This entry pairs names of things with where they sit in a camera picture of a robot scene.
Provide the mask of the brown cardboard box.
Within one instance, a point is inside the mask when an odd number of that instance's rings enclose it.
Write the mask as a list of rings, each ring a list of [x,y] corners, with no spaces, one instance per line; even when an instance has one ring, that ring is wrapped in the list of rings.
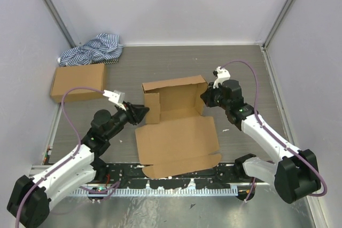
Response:
[[[65,92],[78,87],[65,97],[65,102],[99,99],[106,86],[105,64],[58,67],[50,91],[51,98],[60,103]]]

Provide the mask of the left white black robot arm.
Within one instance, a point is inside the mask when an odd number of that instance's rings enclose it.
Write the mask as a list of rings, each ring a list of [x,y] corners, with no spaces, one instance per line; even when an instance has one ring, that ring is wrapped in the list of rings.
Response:
[[[70,153],[34,177],[18,178],[7,204],[8,212],[15,217],[15,226],[38,227],[72,191],[91,181],[104,182],[106,163],[100,156],[109,148],[110,139],[127,123],[140,124],[149,110],[144,105],[124,102],[115,114],[105,109],[97,111],[91,128]]]

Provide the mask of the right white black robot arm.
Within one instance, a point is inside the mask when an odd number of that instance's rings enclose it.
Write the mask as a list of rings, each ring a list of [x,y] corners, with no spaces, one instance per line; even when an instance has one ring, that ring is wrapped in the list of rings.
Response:
[[[268,162],[247,154],[236,159],[235,176],[240,182],[248,182],[252,177],[266,182],[286,203],[321,189],[315,154],[311,150],[300,150],[276,133],[254,107],[244,101],[238,81],[211,82],[200,97],[207,107],[221,107],[228,121],[250,136],[271,158]]]

